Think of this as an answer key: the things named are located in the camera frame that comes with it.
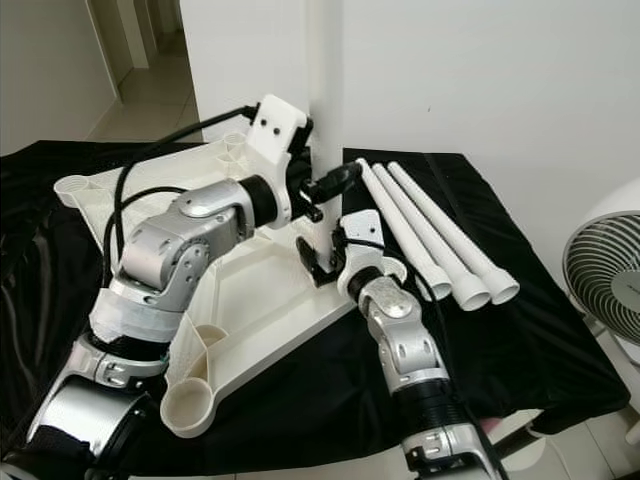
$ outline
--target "black cable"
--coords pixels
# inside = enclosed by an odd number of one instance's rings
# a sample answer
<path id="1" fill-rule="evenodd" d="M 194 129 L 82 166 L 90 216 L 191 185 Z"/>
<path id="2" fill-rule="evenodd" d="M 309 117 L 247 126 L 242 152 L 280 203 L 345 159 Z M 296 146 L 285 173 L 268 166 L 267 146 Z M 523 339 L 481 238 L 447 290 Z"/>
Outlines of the black cable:
<path id="1" fill-rule="evenodd" d="M 368 240 L 360 240 L 356 238 L 347 238 L 345 239 L 345 243 L 351 243 L 353 245 L 362 245 L 365 247 L 371 247 L 371 248 L 381 250 L 383 254 L 388 254 L 396 258 L 397 260 L 401 261 L 405 265 L 405 267 L 407 267 L 407 270 L 413 273 L 413 275 L 418 277 L 420 282 L 422 282 L 425 290 L 427 291 L 427 293 L 429 294 L 429 297 L 431 298 L 431 305 L 433 305 L 434 307 L 436 318 L 438 319 L 438 323 L 440 325 L 441 337 L 442 337 L 441 340 L 444 347 L 443 350 L 444 350 L 445 364 L 449 372 L 449 376 L 451 377 L 453 392 L 457 397 L 455 400 L 457 400 L 458 403 L 462 405 L 467 416 L 469 417 L 469 420 L 471 421 L 471 424 L 478 432 L 478 437 L 480 438 L 480 442 L 482 443 L 482 446 L 487 452 L 489 461 L 491 462 L 493 467 L 498 471 L 498 473 L 500 474 L 503 480 L 509 480 L 509 476 L 507 475 L 507 472 L 505 471 L 504 466 L 502 465 L 502 462 L 498 458 L 495 452 L 495 449 L 493 448 L 493 445 L 489 440 L 489 437 L 487 437 L 487 434 L 482 428 L 482 425 L 480 424 L 480 422 L 478 421 L 474 413 L 471 411 L 471 408 L 469 407 L 469 403 L 466 401 L 464 396 L 460 393 L 460 389 L 458 388 L 457 377 L 455 375 L 455 370 L 453 368 L 453 360 L 451 358 L 451 349 L 449 347 L 449 336 L 447 334 L 447 329 L 445 327 L 444 315 L 442 313 L 442 310 L 440 309 L 440 305 L 438 303 L 438 300 L 436 298 L 436 295 L 433 289 L 431 288 L 431 285 L 429 285 L 429 283 L 425 280 L 424 276 L 418 271 L 418 269 L 414 267 L 413 264 L 409 262 L 409 260 L 407 260 L 407 257 L 405 257 L 401 253 L 396 252 L 395 250 L 385 245 L 382 245 L 376 242 L 369 242 Z"/>
<path id="2" fill-rule="evenodd" d="M 122 170 L 120 171 L 120 175 L 118 175 L 118 181 L 116 182 L 116 188 L 113 195 L 113 215 L 114 215 L 114 223 L 116 228 L 116 245 L 117 245 L 118 257 L 122 255 L 122 249 L 124 248 L 124 229 L 122 226 L 122 209 L 123 209 L 122 194 L 124 192 L 124 182 L 127 179 L 127 176 L 129 175 L 133 167 L 137 163 L 147 160 L 148 156 L 151 153 L 153 153 L 156 149 L 158 149 L 163 145 L 175 142 L 176 140 L 180 140 L 181 138 L 184 138 L 187 135 L 190 135 L 194 132 L 198 132 L 204 128 L 210 127 L 211 125 L 224 122 L 238 115 L 243 115 L 253 120 L 257 112 L 258 112 L 257 106 L 251 107 L 251 106 L 245 105 L 244 107 L 236 108 L 235 110 L 231 110 L 229 112 L 216 115 L 215 117 L 211 117 L 208 120 L 204 120 L 202 122 L 188 125 L 141 149 L 138 153 L 136 153 L 136 155 L 133 156 L 133 158 L 129 162 L 127 162 L 122 167 Z"/>
<path id="3" fill-rule="evenodd" d="M 180 187 L 154 187 L 142 190 L 134 195 L 131 195 L 124 202 L 122 202 L 122 209 L 124 210 L 136 200 L 140 200 L 148 195 L 154 193 L 184 193 L 187 190 Z M 104 237 L 102 238 L 102 288 L 107 288 L 111 281 L 111 233 L 115 223 L 115 212 L 109 216 L 107 225 L 104 229 Z"/>

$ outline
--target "robotic arm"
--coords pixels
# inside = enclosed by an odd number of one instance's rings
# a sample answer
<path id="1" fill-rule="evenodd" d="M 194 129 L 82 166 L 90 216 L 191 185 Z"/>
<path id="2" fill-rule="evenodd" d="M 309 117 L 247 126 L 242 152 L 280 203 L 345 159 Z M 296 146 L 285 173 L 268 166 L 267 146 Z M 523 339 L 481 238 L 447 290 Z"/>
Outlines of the robotic arm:
<path id="1" fill-rule="evenodd" d="M 118 464 L 151 400 L 163 395 L 170 342 L 207 267 L 258 227 L 280 228 L 302 215 L 319 221 L 315 204 L 343 193 L 359 176 L 353 163 L 311 181 L 305 150 L 311 128 L 302 112 L 265 97 L 246 144 L 256 175 L 184 193 L 165 213 L 134 228 L 109 288 L 98 295 L 89 331 L 74 343 L 25 450 L 5 459 L 6 473 L 40 480 L 116 478 L 104 472 Z M 476 430 L 452 401 L 420 304 L 382 274 L 379 249 L 353 239 L 383 243 L 376 211 L 340 220 L 333 273 L 316 268 L 306 242 L 300 239 L 298 248 L 316 283 L 337 279 L 339 291 L 367 319 L 402 421 L 410 469 L 430 474 L 473 459 L 497 479 Z"/>

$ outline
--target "white bracket with holes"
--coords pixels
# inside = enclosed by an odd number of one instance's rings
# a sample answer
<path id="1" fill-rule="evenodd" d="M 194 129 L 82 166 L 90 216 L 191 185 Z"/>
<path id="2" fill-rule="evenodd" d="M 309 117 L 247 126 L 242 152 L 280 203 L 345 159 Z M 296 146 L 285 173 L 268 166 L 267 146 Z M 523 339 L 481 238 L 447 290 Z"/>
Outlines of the white bracket with holes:
<path id="1" fill-rule="evenodd" d="M 384 245 L 380 215 L 377 210 L 361 210 L 345 215 L 340 219 L 340 226 L 348 239 Z M 384 272 L 382 251 L 365 245 L 347 244 L 344 269 L 338 277 L 338 292 L 348 297 L 347 285 L 356 273 L 366 267 L 377 267 Z"/>
<path id="2" fill-rule="evenodd" d="M 247 135 L 246 159 L 251 169 L 264 178 L 276 199 L 278 216 L 268 226 L 282 228 L 291 220 L 291 200 L 287 193 L 288 152 L 298 128 L 307 124 L 307 116 L 274 95 L 267 95 Z"/>

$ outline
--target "table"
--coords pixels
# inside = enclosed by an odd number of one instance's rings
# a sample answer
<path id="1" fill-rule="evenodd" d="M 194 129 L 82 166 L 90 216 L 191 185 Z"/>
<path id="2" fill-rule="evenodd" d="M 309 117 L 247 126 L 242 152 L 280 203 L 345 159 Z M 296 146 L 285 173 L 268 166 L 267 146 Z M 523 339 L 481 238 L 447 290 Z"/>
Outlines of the table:
<path id="1" fill-rule="evenodd" d="M 10 385 L 0 392 L 3 449 L 23 441 L 98 290 L 98 249 L 77 211 L 62 207 L 51 186 L 65 175 L 115 168 L 141 146 L 42 141 L 2 158 L 0 379 Z M 399 162 L 521 284 L 516 299 L 497 307 L 462 312 L 451 298 L 442 302 L 448 367 L 478 417 L 539 408 L 535 429 L 556 433 L 626 405 L 628 392 L 611 363 L 469 160 L 345 149 L 345 161 L 358 157 Z M 359 184 L 344 196 L 343 210 L 363 208 L 375 204 Z M 386 243 L 397 248 L 383 228 Z M 429 311 L 425 322 L 436 328 Z M 203 436 L 181 440 L 149 418 L 120 469 L 186 476 L 319 465 L 397 444 L 396 425 L 376 344 L 352 311 L 223 401 Z M 502 453 L 527 441 L 516 432 Z"/>

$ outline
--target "electric fan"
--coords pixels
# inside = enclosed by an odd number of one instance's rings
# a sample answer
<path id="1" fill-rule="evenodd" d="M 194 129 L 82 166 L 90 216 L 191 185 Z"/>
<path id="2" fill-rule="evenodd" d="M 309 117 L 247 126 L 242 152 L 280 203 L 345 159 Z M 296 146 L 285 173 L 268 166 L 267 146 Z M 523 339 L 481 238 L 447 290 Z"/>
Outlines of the electric fan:
<path id="1" fill-rule="evenodd" d="M 563 269 L 575 301 L 626 354 L 605 348 L 640 411 L 640 178 L 589 212 L 567 242 Z M 640 441 L 640 423 L 627 441 Z"/>

